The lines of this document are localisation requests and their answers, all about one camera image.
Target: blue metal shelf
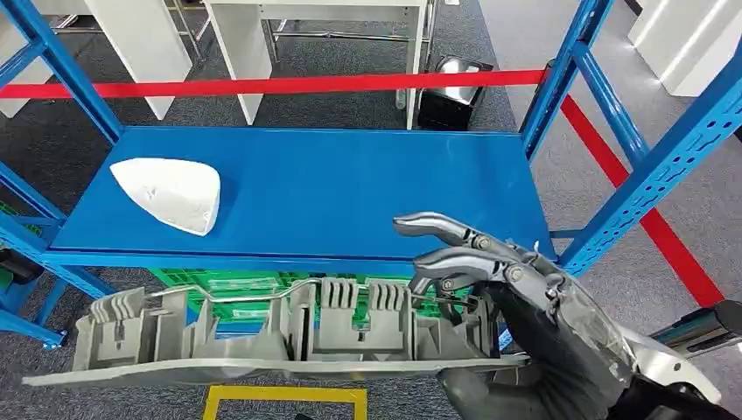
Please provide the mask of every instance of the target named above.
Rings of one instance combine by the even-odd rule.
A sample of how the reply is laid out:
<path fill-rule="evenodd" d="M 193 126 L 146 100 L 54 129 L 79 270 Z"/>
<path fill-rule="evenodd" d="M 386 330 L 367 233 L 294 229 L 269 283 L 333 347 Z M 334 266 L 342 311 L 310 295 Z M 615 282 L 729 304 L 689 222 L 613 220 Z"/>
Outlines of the blue metal shelf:
<path fill-rule="evenodd" d="M 222 191 L 213 230 L 181 232 L 134 204 L 109 170 L 129 158 L 181 158 L 216 169 Z M 173 267 L 168 253 L 319 257 L 379 273 L 379 263 L 409 266 L 439 246 L 392 228 L 392 217 L 422 208 L 518 243 L 539 241 L 556 258 L 519 136 L 360 129 L 128 128 L 50 250 L 75 251 L 70 258 L 151 252 L 163 267 Z"/>

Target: gray slotted bracket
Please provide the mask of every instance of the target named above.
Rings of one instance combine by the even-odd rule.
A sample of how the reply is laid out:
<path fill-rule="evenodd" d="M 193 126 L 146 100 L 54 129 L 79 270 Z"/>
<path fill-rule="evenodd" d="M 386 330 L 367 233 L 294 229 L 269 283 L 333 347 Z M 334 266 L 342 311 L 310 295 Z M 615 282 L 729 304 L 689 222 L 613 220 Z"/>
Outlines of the gray slotted bracket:
<path fill-rule="evenodd" d="M 742 125 L 742 42 L 714 81 L 642 159 L 563 252 L 574 276 L 590 268 Z"/>
<path fill-rule="evenodd" d="M 418 317 L 410 289 L 369 280 L 369 322 L 353 326 L 355 279 L 324 278 L 270 303 L 269 318 L 253 337 L 216 339 L 218 320 L 206 300 L 198 321 L 186 326 L 188 290 L 162 296 L 144 309 L 144 288 L 103 297 L 77 322 L 73 372 L 24 378 L 30 385 L 111 386 L 214 383 L 283 371 L 309 378 L 359 380 L 434 375 L 444 368 L 492 371 L 518 368 L 528 357 L 493 358 L 489 326 L 494 308 L 480 297 L 464 321 Z M 314 325 L 320 291 L 320 321 Z"/>

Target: gray plastic part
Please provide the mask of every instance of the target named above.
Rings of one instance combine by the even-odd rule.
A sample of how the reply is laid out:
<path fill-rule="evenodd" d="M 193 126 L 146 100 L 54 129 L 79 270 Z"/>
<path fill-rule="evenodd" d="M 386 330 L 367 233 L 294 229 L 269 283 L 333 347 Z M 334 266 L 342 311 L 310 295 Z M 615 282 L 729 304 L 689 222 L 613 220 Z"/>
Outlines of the gray plastic part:
<path fill-rule="evenodd" d="M 476 307 L 466 307 L 464 322 L 454 326 L 447 319 L 418 316 L 405 285 L 369 279 L 363 289 L 367 323 L 360 327 L 353 315 L 361 286 L 355 279 L 324 278 L 271 300 L 256 336 L 231 339 L 216 339 L 218 319 L 209 299 L 198 321 L 186 325 L 188 290 L 155 294 L 162 304 L 154 309 L 143 309 L 143 289 L 127 290 L 96 301 L 95 315 L 77 321 L 73 372 L 26 377 L 24 383 L 216 383 L 270 372 L 361 380 L 434 375 L 446 368 L 492 371 L 529 360 L 489 357 L 494 315 L 489 297 L 470 297 Z"/>

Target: red tape line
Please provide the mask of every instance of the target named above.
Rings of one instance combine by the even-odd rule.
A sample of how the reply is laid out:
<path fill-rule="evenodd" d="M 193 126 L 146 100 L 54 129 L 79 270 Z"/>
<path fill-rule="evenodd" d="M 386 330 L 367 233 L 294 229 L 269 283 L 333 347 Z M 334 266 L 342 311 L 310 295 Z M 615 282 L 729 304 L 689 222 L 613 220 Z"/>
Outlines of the red tape line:
<path fill-rule="evenodd" d="M 564 98 L 562 112 L 613 186 L 618 188 L 628 178 L 628 172 L 613 150 L 569 95 Z M 641 218 L 641 225 L 699 305 L 709 307 L 724 300 L 714 281 L 656 208 Z"/>
<path fill-rule="evenodd" d="M 355 76 L 285 77 L 254 80 L 191 80 L 147 83 L 96 83 L 104 98 L 144 96 L 215 96 L 237 94 L 318 94 L 365 92 L 449 86 L 536 85 L 543 70 L 480 73 L 363 74 Z M 64 99 L 72 96 L 59 83 L 13 84 L 0 89 L 0 98 Z"/>

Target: perforated metal post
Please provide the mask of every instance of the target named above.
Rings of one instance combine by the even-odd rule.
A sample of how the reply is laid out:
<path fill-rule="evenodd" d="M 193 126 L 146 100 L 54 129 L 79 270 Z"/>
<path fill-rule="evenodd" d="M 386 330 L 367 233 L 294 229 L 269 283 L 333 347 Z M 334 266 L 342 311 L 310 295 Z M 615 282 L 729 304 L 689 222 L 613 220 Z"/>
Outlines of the perforated metal post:
<path fill-rule="evenodd" d="M 546 131 L 575 80 L 578 71 L 572 60 L 575 44 L 581 41 L 588 48 L 592 46 L 612 5 L 613 0 L 583 0 L 579 5 L 562 46 L 559 47 L 554 66 L 536 93 L 521 127 L 523 149 L 528 160 L 536 155 Z"/>
<path fill-rule="evenodd" d="M 560 263 L 580 275 L 742 125 L 742 42 L 730 62 L 603 205 Z"/>
<path fill-rule="evenodd" d="M 98 129 L 112 144 L 123 133 L 109 105 L 98 95 L 85 72 L 74 61 L 49 24 L 39 14 L 30 0 L 0 0 L 8 19 L 15 24 L 31 46 L 45 46 L 41 57 L 52 69 L 73 98 L 90 116 Z"/>

